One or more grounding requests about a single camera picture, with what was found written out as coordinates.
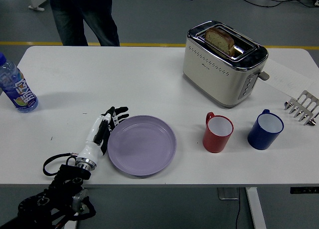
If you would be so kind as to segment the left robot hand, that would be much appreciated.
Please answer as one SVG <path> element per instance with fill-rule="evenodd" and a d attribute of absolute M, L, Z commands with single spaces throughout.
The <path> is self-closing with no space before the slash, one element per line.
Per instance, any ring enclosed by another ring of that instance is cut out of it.
<path fill-rule="evenodd" d="M 93 164 L 97 164 L 98 158 L 105 155 L 107 151 L 112 131 L 128 116 L 128 107 L 115 108 L 112 106 L 104 114 L 101 114 L 93 124 L 85 140 L 85 147 L 79 153 L 77 161 L 89 160 Z"/>

